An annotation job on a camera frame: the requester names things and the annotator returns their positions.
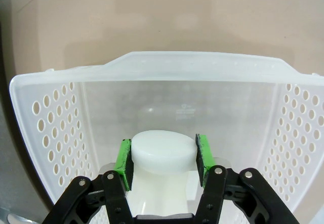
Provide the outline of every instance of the beige wall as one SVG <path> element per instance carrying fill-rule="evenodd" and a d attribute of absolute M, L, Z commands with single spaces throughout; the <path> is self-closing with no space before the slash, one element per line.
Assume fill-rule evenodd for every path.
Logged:
<path fill-rule="evenodd" d="M 278 57 L 324 75 L 324 0 L 0 0 L 16 73 L 103 64 L 130 51 Z M 306 223 L 316 209 L 296 215 Z"/>

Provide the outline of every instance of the white plastic basket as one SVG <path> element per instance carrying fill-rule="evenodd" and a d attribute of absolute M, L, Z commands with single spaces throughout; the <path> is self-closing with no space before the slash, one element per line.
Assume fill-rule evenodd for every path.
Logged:
<path fill-rule="evenodd" d="M 324 158 L 324 78 L 280 59 L 133 52 L 106 65 L 19 75 L 10 93 L 53 202 L 75 176 L 93 179 L 114 162 L 122 139 L 151 129 L 206 134 L 215 157 L 236 172 L 257 168 L 292 211 Z M 246 220 L 225 201 L 220 223 L 237 221 Z M 104 208 L 92 221 L 107 222 Z"/>

